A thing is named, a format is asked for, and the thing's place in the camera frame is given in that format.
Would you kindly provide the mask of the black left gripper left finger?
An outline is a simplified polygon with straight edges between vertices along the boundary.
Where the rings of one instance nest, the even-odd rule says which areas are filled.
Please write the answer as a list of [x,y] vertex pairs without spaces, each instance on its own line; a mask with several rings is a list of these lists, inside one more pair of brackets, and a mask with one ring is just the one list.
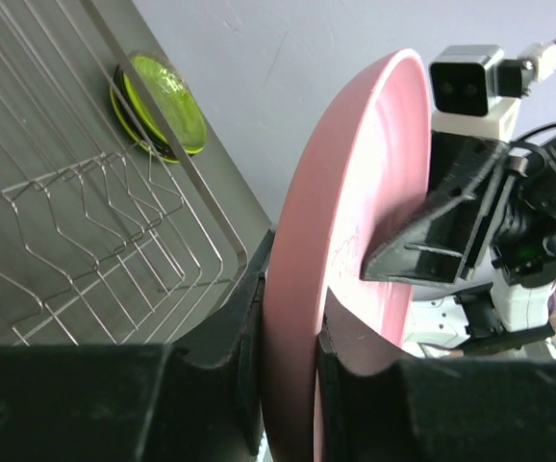
[[260,461],[267,233],[215,313],[165,345],[0,347],[0,461]]

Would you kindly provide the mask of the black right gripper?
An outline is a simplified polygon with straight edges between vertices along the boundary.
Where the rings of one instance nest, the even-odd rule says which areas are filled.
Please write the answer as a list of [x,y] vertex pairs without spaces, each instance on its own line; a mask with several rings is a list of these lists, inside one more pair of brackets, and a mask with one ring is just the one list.
[[556,278],[556,138],[538,146],[434,133],[425,200],[367,252],[361,278],[445,287],[486,251],[510,285]]

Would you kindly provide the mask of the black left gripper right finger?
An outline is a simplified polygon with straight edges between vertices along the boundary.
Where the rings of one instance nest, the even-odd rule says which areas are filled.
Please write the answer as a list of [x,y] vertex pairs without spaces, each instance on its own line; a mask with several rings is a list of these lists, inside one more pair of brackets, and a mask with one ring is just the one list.
[[418,359],[328,295],[321,461],[556,461],[556,360]]

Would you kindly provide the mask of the pink plastic plate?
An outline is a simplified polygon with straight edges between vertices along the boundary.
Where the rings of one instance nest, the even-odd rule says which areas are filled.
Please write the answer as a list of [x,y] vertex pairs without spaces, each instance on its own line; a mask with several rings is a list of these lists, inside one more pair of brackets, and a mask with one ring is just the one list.
[[410,286],[360,277],[368,250],[423,201],[431,142],[426,72],[402,49],[353,77],[316,124],[279,218],[265,280],[261,395],[277,461],[320,457],[316,338],[326,297],[400,344]]

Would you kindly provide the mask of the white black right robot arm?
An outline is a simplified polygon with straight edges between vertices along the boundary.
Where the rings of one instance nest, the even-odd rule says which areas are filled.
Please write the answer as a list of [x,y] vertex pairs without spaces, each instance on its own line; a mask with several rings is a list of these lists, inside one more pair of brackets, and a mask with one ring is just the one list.
[[548,338],[556,289],[556,136],[496,141],[436,132],[424,202],[366,256],[366,281],[443,287],[472,276],[484,286],[414,302],[404,338],[466,355]]

